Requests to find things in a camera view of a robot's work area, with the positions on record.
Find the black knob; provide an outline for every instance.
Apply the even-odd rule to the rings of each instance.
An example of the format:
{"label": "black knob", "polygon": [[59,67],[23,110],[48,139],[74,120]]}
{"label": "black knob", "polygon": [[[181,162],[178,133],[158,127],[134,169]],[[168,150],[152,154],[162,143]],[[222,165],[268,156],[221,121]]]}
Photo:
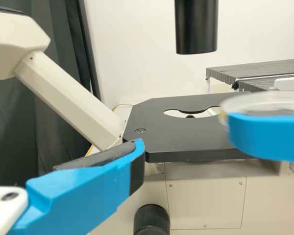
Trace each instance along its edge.
{"label": "black knob", "polygon": [[134,235],[170,235],[167,211],[157,205],[139,208],[134,217]]}

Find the screw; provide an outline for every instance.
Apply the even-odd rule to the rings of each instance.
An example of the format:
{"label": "screw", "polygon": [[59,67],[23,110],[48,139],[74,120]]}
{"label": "screw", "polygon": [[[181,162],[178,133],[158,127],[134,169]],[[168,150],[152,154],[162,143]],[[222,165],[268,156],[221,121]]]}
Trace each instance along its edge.
{"label": "screw", "polygon": [[135,130],[135,133],[144,133],[146,131],[146,129],[144,128],[139,128]]}
{"label": "screw", "polygon": [[19,194],[17,192],[10,192],[7,193],[5,196],[1,198],[2,201],[9,201],[12,200],[13,198],[16,198]]}

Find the dark fabric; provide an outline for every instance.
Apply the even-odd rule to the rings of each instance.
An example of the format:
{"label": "dark fabric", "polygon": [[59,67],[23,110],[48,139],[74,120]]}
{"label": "dark fabric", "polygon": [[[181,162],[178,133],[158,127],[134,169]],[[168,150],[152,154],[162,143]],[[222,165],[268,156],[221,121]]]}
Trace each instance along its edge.
{"label": "dark fabric", "polygon": [[[0,5],[33,17],[51,38],[46,54],[90,88],[76,60],[81,45],[74,45],[65,0],[0,0]],[[0,81],[0,185],[23,186],[55,165],[84,156],[89,146],[16,78]]]}

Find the metal plate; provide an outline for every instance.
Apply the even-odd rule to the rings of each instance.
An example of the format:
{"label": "metal plate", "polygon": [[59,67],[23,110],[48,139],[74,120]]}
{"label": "metal plate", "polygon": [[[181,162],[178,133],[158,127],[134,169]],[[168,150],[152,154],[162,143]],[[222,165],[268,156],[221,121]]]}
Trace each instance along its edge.
{"label": "metal plate", "polygon": [[142,138],[146,161],[204,162],[251,158],[228,141],[218,117],[179,118],[163,112],[177,109],[204,111],[218,106],[224,99],[242,93],[204,94],[154,98],[135,105],[131,111],[123,140]]}

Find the white microscope base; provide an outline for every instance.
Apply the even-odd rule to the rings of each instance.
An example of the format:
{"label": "white microscope base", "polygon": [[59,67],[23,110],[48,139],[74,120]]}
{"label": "white microscope base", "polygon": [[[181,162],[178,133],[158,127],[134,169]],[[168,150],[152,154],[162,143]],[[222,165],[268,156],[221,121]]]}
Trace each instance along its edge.
{"label": "white microscope base", "polygon": [[92,235],[133,234],[134,215],[146,204],[168,211],[171,235],[294,235],[290,170],[278,174],[262,160],[146,167],[143,186]]}

